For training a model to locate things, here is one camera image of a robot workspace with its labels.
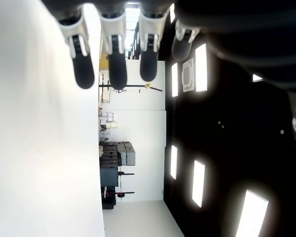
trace black ceiling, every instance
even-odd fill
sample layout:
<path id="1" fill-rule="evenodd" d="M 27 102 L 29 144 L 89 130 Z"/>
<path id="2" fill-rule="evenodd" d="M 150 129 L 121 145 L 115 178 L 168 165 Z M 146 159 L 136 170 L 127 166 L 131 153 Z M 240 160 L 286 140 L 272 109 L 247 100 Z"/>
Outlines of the black ceiling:
<path id="1" fill-rule="evenodd" d="M 250 189 L 269 201 L 259 236 L 296 236 L 296 142 L 286 92 L 253 83 L 249 72 L 208 51 L 208 91 L 183 93 L 179 63 L 179 95 L 172 98 L 173 36 L 174 23 L 167 24 L 159 57 L 167 85 L 164 200 L 183 234 L 234 237 Z M 199 37 L 189 58 L 201 44 Z M 176 180 L 171 145 L 178 147 Z M 201 208 L 191 199 L 195 159 L 206 165 Z"/>

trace ceiling light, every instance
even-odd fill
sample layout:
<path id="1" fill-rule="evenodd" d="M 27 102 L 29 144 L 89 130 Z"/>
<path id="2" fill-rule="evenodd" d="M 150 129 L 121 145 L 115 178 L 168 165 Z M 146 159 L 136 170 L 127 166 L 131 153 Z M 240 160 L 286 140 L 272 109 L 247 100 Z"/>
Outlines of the ceiling light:
<path id="1" fill-rule="evenodd" d="M 178 96 L 178 64 L 175 63 L 171 68 L 172 73 L 172 97 Z"/>
<path id="2" fill-rule="evenodd" d="M 192 199 L 199 207 L 202 207 L 204 178 L 205 178 L 205 165 L 195 160 L 194 173 L 193 173 Z"/>
<path id="3" fill-rule="evenodd" d="M 174 14 L 174 3 L 170 6 L 170 20 L 171 23 L 174 21 L 174 18 L 176 18 L 176 15 Z"/>
<path id="4" fill-rule="evenodd" d="M 170 174 L 174 179 L 177 179 L 177 160 L 178 160 L 178 148 L 171 147 L 171 167 Z"/>
<path id="5" fill-rule="evenodd" d="M 247 190 L 236 237 L 258 237 L 268 201 Z"/>
<path id="6" fill-rule="evenodd" d="M 196 65 L 196 91 L 207 91 L 207 57 L 206 44 L 198 47 L 195 51 Z"/>
<path id="7" fill-rule="evenodd" d="M 263 80 L 263 78 L 258 77 L 257 75 L 253 74 L 252 76 L 252 81 L 259 81 L 259 80 Z"/>

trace gray equipment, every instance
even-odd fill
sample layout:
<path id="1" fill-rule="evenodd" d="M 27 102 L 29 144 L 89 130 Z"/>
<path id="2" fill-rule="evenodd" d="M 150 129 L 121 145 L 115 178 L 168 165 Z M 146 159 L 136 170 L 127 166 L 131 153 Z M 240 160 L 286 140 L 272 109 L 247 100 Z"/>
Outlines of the gray equipment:
<path id="1" fill-rule="evenodd" d="M 117 156 L 117 151 L 104 151 L 102 156 Z"/>
<path id="2" fill-rule="evenodd" d="M 128 166 L 134 166 L 135 165 L 135 150 L 134 148 L 125 148 L 126 149 L 126 154 L 127 154 L 127 165 Z"/>
<path id="3" fill-rule="evenodd" d="M 127 154 L 124 144 L 117 145 L 117 152 L 120 153 L 122 159 L 122 165 L 127 165 Z"/>

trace wall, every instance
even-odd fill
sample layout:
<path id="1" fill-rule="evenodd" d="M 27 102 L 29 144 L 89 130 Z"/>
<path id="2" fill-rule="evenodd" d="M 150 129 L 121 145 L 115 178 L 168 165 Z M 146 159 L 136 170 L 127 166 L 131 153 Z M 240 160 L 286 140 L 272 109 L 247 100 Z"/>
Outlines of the wall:
<path id="1" fill-rule="evenodd" d="M 145 84 L 140 77 L 140 61 L 127 60 L 128 84 Z M 103 71 L 105 79 L 108 72 Z M 104 103 L 105 112 L 114 112 L 119 128 L 112 128 L 110 141 L 130 141 L 136 152 L 135 166 L 122 166 L 121 171 L 135 173 L 122 176 L 117 191 L 135 192 L 122 201 L 148 201 L 163 199 L 164 148 L 166 146 L 165 68 L 158 62 L 157 76 L 152 89 L 126 88 L 119 94 L 111 90 L 111 102 Z"/>
<path id="2" fill-rule="evenodd" d="M 119 203 L 103 218 L 106 237 L 183 237 L 162 200 Z"/>
<path id="3" fill-rule="evenodd" d="M 96 46 L 97 11 L 88 13 Z M 98 47 L 92 54 L 98 62 Z M 104 236 L 97 91 L 76 85 L 40 1 L 0 2 L 0 237 Z"/>
<path id="4" fill-rule="evenodd" d="M 126 60 L 127 84 L 145 85 L 148 82 L 142 80 L 140 76 L 140 61 Z M 101 71 L 104 74 L 105 81 L 109 78 L 107 70 Z M 165 64 L 164 61 L 158 61 L 157 75 L 150 82 L 153 87 L 163 90 L 163 92 L 145 89 L 126 87 L 126 92 L 121 94 L 114 92 L 111 88 L 111 102 L 102 104 L 102 108 L 111 110 L 165 110 Z"/>

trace white panel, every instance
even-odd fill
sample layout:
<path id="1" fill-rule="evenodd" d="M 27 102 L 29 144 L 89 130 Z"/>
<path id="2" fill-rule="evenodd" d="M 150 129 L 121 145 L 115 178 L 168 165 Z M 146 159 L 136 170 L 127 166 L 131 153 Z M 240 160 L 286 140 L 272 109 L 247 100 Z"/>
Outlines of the white panel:
<path id="1" fill-rule="evenodd" d="M 176 15 L 174 14 L 174 3 L 170 6 L 170 21 L 171 23 L 174 21 L 176 18 Z"/>
<path id="2" fill-rule="evenodd" d="M 252 81 L 256 82 L 256 81 L 260 81 L 260 80 L 263 80 L 263 78 L 260 78 L 259 76 L 253 74 Z"/>
<path id="3" fill-rule="evenodd" d="M 245 202 L 236 237 L 258 237 L 266 213 L 268 201 L 250 190 Z"/>
<path id="4" fill-rule="evenodd" d="M 185 84 L 185 70 L 188 70 L 188 78 L 189 82 Z M 183 85 L 183 92 L 192 91 L 194 90 L 194 60 L 193 58 L 187 60 L 182 65 L 182 85 Z"/>
<path id="5" fill-rule="evenodd" d="M 42 2 L 0 1 L 0 237 L 104 237 L 101 25 L 95 7 L 85 7 L 96 62 L 88 90 L 77 86 L 69 48 Z"/>
<path id="6" fill-rule="evenodd" d="M 195 160 L 194 172 L 193 172 L 192 199 L 199 207 L 202 207 L 204 178 L 205 178 L 205 165 Z"/>
<path id="7" fill-rule="evenodd" d="M 207 91 L 207 56 L 206 44 L 195 50 L 196 91 Z"/>
<path id="8" fill-rule="evenodd" d="M 172 73 L 172 97 L 178 96 L 178 64 L 175 63 L 171 67 Z"/>
<path id="9" fill-rule="evenodd" d="M 174 179 L 177 179 L 177 162 L 178 162 L 178 148 L 171 147 L 171 167 L 170 174 Z"/>
<path id="10" fill-rule="evenodd" d="M 162 200 L 118 203 L 103 217 L 106 237 L 184 237 Z"/>

